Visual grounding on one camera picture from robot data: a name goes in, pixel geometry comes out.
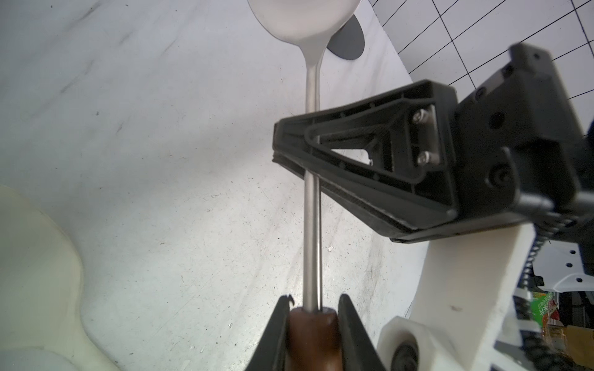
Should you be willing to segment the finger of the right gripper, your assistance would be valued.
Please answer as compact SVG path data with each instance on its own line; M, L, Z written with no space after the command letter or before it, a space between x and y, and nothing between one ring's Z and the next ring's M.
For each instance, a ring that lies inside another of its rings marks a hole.
M445 233L436 229L459 216L456 207L341 168L341 165L348 165L345 161L332 164L309 155L304 159L291 159L276 152L273 162L297 176L311 171L320 178L323 193L373 231L396 243L414 244L443 238Z
M307 155L459 210L449 123L453 88L428 80L343 107L286 117L272 148Z

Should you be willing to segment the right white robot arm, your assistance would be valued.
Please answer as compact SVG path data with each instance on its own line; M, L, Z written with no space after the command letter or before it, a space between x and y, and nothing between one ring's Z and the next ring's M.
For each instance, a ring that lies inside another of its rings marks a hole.
M524 281L593 288L593 135L526 43L465 99L430 80L280 120L273 160L400 244L533 224Z

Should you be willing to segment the cream slotted turner green handle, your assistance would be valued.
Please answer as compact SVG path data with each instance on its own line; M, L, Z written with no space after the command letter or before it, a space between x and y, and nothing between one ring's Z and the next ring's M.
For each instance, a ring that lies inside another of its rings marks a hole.
M51 352L77 370L116 370L86 334L82 260L69 236L17 191L1 188L1 350Z

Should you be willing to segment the cream utensil dark wooden handle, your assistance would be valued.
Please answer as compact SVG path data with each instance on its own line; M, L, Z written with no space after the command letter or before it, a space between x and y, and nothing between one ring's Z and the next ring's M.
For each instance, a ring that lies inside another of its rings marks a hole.
M320 68L331 37L354 15L357 1L251 1L259 23L298 46L306 63L306 113L320 109ZM343 368L337 313L323 307L320 180L304 176L303 306L290 309L284 370Z

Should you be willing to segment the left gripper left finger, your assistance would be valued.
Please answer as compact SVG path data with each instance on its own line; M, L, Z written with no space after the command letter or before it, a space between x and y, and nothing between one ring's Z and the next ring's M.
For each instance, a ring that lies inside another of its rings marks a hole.
M289 312L293 304L292 295L278 299L246 371L283 371L286 368Z

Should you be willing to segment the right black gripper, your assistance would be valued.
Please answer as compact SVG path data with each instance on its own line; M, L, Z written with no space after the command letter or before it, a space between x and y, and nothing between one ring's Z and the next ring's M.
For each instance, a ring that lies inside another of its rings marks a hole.
M456 108L456 233L532 223L553 240L593 238L593 136L549 53L524 43Z

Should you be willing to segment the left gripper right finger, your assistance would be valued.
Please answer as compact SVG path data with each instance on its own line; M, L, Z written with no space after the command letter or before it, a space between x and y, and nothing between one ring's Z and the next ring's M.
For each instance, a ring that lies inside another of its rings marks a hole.
M338 323L343 369L385 371L374 345L347 294L340 295Z

